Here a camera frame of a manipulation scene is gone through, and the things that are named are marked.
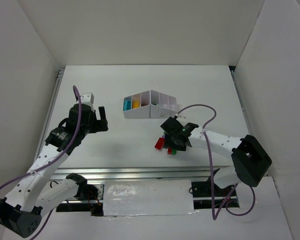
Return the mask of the small red lego brick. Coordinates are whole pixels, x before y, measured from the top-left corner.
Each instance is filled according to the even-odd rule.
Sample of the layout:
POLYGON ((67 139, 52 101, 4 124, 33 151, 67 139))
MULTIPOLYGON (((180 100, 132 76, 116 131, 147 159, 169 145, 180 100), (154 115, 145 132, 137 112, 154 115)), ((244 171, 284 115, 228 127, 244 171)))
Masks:
POLYGON ((169 155, 171 155, 172 152, 173 152, 172 149, 171 149, 171 148, 168 148, 167 153, 168 153, 169 155))

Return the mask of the teal frog flower lego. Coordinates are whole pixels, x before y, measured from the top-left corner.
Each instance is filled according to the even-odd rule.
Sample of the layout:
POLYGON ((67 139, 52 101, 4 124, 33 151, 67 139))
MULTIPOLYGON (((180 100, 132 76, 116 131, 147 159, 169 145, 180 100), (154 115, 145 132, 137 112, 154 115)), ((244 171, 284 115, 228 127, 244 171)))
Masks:
POLYGON ((132 99, 125 98, 123 101, 123 111, 129 111, 132 109, 132 99))

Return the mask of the yellow butterfly lego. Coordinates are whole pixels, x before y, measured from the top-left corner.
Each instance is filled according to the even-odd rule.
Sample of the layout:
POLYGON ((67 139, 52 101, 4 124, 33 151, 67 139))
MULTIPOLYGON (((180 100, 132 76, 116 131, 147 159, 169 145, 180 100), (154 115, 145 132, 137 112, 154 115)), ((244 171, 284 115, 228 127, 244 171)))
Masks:
POLYGON ((137 103, 134 103, 133 105, 132 105, 132 108, 133 109, 136 109, 136 108, 138 108, 139 107, 139 105, 137 104, 137 103))

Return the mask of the light tan lego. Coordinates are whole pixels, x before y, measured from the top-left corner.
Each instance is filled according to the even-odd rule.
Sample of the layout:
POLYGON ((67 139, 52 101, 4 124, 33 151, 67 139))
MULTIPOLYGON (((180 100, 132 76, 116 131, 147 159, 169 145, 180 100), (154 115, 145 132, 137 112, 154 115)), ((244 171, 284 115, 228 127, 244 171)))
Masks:
POLYGON ((138 102, 138 101, 134 101, 134 102, 132 103, 132 105, 133 105, 134 103, 137 103, 137 104, 138 104, 138 107, 141 106, 140 102, 138 102))

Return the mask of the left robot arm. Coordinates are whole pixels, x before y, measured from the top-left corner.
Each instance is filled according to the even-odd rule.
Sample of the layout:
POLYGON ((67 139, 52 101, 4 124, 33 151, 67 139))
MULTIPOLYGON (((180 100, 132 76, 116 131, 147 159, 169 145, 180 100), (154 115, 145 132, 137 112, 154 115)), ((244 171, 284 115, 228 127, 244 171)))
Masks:
POLYGON ((36 161, 17 185, 0 198, 0 224, 22 238, 30 237, 42 218, 70 198, 96 200, 100 190, 77 173, 68 174, 57 186, 43 191, 59 166, 78 147, 87 134, 106 132, 108 121, 105 108, 98 108, 100 119, 92 105, 75 104, 67 118, 53 129, 45 140, 36 161))

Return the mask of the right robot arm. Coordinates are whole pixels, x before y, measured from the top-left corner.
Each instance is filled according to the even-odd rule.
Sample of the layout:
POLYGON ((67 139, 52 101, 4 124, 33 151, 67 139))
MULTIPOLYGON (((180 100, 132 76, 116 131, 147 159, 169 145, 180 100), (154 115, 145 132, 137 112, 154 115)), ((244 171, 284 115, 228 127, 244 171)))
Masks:
POLYGON ((252 135, 227 136, 191 122, 182 125, 176 117, 169 117, 160 127, 166 149, 184 152, 187 147, 200 148, 232 161, 230 166, 212 173, 213 182, 220 189, 240 183, 255 188, 272 165, 272 159, 252 135))

